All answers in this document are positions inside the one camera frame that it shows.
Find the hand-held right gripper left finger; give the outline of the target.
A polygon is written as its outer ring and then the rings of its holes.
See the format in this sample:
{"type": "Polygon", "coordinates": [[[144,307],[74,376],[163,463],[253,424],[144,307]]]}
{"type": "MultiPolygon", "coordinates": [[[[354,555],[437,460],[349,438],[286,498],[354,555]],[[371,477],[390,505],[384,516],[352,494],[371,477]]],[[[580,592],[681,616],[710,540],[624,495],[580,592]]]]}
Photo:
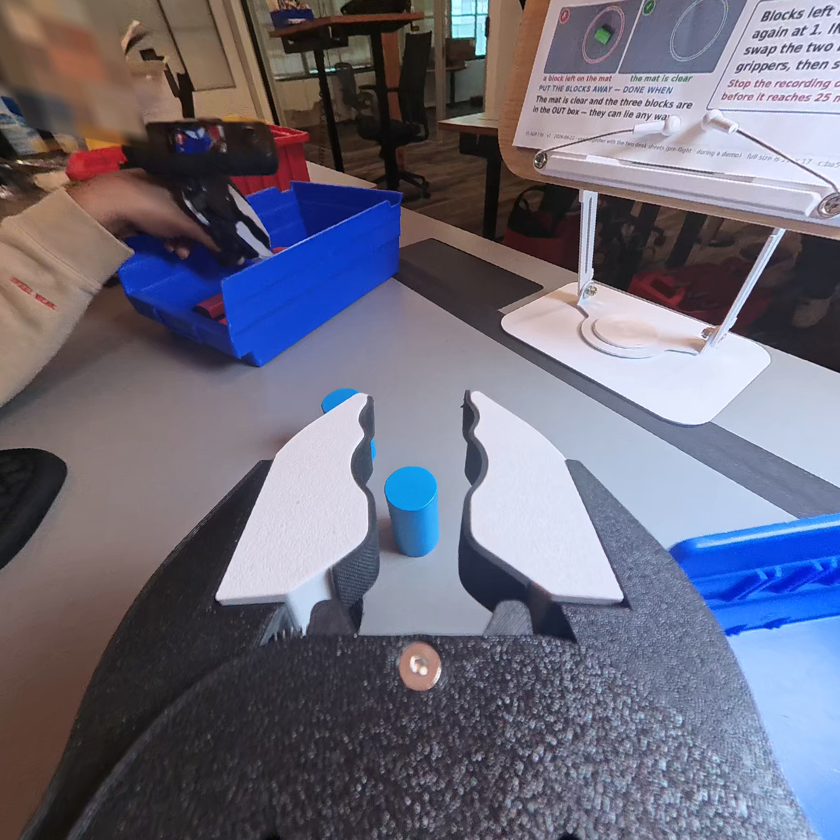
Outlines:
{"type": "Polygon", "coordinates": [[[313,607],[339,602],[351,628],[380,570],[373,399],[356,393],[305,426],[274,457],[217,588],[223,606],[284,604],[308,631],[313,607]]]}

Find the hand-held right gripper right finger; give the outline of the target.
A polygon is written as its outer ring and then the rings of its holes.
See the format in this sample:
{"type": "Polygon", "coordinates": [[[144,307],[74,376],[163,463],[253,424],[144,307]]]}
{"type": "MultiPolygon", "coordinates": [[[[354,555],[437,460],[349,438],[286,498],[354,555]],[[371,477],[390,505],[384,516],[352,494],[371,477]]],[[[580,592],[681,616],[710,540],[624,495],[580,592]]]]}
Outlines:
{"type": "Polygon", "coordinates": [[[617,605],[624,595],[566,457],[488,395],[465,393],[469,489],[459,573],[484,606],[527,597],[617,605]]]}

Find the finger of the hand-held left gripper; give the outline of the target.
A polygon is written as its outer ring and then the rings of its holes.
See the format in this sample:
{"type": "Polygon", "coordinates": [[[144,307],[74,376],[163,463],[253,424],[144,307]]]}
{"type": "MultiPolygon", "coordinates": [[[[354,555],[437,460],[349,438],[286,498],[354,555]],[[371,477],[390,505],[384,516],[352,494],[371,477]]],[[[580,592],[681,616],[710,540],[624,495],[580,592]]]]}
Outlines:
{"type": "Polygon", "coordinates": [[[270,236],[254,208],[236,184],[226,184],[227,206],[233,218],[236,248],[243,259],[272,257],[270,236]]]}

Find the blue plastic bin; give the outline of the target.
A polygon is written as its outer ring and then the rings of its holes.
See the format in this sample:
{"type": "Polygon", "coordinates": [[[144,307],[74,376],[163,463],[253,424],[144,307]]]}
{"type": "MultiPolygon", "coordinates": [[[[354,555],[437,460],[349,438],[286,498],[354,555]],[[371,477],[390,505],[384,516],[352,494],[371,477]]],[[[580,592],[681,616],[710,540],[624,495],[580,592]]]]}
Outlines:
{"type": "Polygon", "coordinates": [[[728,636],[803,812],[821,838],[839,838],[839,515],[669,552],[728,636]]]}
{"type": "Polygon", "coordinates": [[[222,266],[204,247],[188,259],[157,239],[129,240],[122,288],[134,309],[171,332],[262,366],[398,270],[403,195],[363,187],[292,182],[246,197],[280,247],[272,257],[222,266]],[[224,296],[227,325],[194,306],[224,296]]]}

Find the blue wooden cylinder block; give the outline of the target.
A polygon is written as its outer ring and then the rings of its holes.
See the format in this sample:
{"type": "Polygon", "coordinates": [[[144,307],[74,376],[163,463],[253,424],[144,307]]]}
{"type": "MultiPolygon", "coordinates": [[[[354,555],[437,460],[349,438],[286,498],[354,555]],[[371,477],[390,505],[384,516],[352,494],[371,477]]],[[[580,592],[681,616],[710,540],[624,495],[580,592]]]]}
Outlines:
{"type": "Polygon", "coordinates": [[[397,548],[414,558],[430,554],[439,535],[434,475],[421,466],[399,468],[386,479],[384,493],[397,548]]]}
{"type": "Polygon", "coordinates": [[[362,408],[361,400],[357,397],[367,396],[352,388],[340,388],[327,394],[322,400],[322,411],[324,415],[330,412],[338,412],[338,417],[322,423],[321,432],[312,440],[309,447],[311,453],[319,459],[324,459],[327,454],[350,456],[350,445],[361,443],[362,417],[361,414],[352,413],[349,408],[338,408],[342,403],[351,400],[350,408],[362,408]]]}

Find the person's left hand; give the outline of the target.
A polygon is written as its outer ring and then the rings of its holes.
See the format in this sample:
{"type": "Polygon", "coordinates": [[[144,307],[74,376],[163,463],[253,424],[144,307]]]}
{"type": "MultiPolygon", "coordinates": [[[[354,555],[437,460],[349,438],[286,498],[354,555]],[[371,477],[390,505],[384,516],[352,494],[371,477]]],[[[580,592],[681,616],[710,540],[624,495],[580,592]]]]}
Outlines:
{"type": "Polygon", "coordinates": [[[71,185],[67,192],[115,238],[155,237],[180,259],[188,257],[195,245],[219,253],[207,231],[184,212],[169,187],[143,171],[99,175],[71,185]]]}

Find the red plastic bin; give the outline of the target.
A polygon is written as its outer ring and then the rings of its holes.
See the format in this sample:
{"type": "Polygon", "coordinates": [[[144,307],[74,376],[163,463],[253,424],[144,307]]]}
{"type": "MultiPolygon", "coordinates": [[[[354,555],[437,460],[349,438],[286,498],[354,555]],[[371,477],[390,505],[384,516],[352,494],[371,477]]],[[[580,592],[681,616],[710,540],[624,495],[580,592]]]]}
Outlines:
{"type": "Polygon", "coordinates": [[[74,153],[65,173],[71,182],[125,170],[162,178],[227,177],[245,196],[292,182],[307,182],[303,145],[308,133],[265,122],[191,120],[150,122],[147,140],[74,153]]]}

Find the wooden desk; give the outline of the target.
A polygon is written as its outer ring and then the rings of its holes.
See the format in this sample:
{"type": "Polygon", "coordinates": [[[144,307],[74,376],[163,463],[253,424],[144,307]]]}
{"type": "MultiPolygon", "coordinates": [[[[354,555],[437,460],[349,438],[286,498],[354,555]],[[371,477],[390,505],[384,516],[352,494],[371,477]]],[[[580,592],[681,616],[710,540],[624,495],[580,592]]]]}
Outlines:
{"type": "Polygon", "coordinates": [[[437,127],[439,131],[458,135],[460,154],[479,158],[486,163],[481,235],[495,241],[503,164],[498,141],[498,119],[481,112],[439,121],[437,127]]]}
{"type": "Polygon", "coordinates": [[[394,34],[401,28],[423,19],[424,14],[421,12],[336,14],[274,28],[269,32],[270,37],[281,41],[286,52],[291,54],[311,52],[314,56],[332,161],[337,172],[344,172],[343,157],[324,65],[324,53],[329,49],[347,46],[352,36],[363,36],[369,39],[374,68],[374,93],[380,129],[385,143],[382,152],[385,184],[387,189],[394,191],[399,186],[399,179],[396,145],[391,126],[390,96],[396,93],[396,89],[389,88],[386,82],[383,36],[394,34]]]}

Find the white document stand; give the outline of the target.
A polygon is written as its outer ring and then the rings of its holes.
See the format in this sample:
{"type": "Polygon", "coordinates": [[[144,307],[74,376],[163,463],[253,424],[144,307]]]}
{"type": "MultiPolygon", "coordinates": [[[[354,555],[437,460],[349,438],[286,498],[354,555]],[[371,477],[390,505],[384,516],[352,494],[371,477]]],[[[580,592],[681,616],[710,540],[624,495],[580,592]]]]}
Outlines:
{"type": "Polygon", "coordinates": [[[580,192],[577,281],[503,318],[507,334],[673,424],[709,422],[769,365],[758,344],[731,335],[763,269],[790,230],[838,238],[838,191],[612,156],[523,149],[513,141],[549,2],[527,2],[500,116],[500,150],[522,178],[580,192]],[[595,281],[600,196],[677,207],[771,227],[728,314],[710,325],[595,281]]]}

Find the black office chair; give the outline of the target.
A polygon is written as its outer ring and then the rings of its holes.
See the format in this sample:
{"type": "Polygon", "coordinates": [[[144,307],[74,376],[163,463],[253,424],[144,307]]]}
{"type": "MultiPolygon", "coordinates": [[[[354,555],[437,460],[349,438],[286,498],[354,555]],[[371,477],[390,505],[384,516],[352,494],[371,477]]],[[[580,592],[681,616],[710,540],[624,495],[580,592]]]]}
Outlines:
{"type": "MultiPolygon", "coordinates": [[[[427,70],[433,49],[433,33],[409,33],[404,39],[402,68],[399,83],[389,87],[395,93],[401,117],[390,119],[392,151],[397,152],[409,144],[428,140],[429,124],[425,108],[427,70]]],[[[385,159],[385,140],[379,120],[379,103],[374,85],[359,86],[362,110],[356,118],[358,134],[363,140],[376,142],[380,157],[385,159]]]]}

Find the red bag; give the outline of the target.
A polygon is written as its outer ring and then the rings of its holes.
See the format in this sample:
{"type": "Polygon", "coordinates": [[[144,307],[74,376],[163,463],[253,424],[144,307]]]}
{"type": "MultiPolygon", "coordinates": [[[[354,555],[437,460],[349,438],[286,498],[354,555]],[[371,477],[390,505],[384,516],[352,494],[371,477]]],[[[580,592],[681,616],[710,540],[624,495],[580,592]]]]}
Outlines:
{"type": "Polygon", "coordinates": [[[628,292],[709,324],[725,319],[750,271],[739,258],[636,273],[628,292]]]}

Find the black mesh wrist rest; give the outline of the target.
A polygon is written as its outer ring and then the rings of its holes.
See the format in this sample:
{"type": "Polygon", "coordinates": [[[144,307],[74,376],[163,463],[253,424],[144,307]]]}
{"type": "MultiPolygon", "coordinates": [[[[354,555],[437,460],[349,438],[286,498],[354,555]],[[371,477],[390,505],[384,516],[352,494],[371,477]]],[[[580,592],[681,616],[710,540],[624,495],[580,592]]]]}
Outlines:
{"type": "Polygon", "coordinates": [[[67,464],[38,448],[1,451],[1,568],[31,539],[67,478],[67,464]]]}

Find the dark red backpack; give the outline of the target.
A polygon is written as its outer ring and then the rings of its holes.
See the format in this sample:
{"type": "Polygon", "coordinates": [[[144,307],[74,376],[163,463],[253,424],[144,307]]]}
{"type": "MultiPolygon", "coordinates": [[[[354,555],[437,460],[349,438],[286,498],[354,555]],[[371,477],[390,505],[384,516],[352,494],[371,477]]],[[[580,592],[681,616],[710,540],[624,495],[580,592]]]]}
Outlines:
{"type": "Polygon", "coordinates": [[[511,209],[502,243],[520,253],[577,271],[581,235],[578,191],[530,185],[511,209]]]}

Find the printed instruction sheet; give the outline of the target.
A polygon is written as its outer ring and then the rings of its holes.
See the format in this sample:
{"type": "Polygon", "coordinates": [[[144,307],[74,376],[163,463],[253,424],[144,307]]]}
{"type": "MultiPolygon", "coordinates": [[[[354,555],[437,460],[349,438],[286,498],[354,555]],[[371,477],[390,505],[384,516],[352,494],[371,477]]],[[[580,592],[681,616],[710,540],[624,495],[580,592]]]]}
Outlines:
{"type": "Polygon", "coordinates": [[[838,191],[838,2],[549,2],[513,143],[838,191]]]}

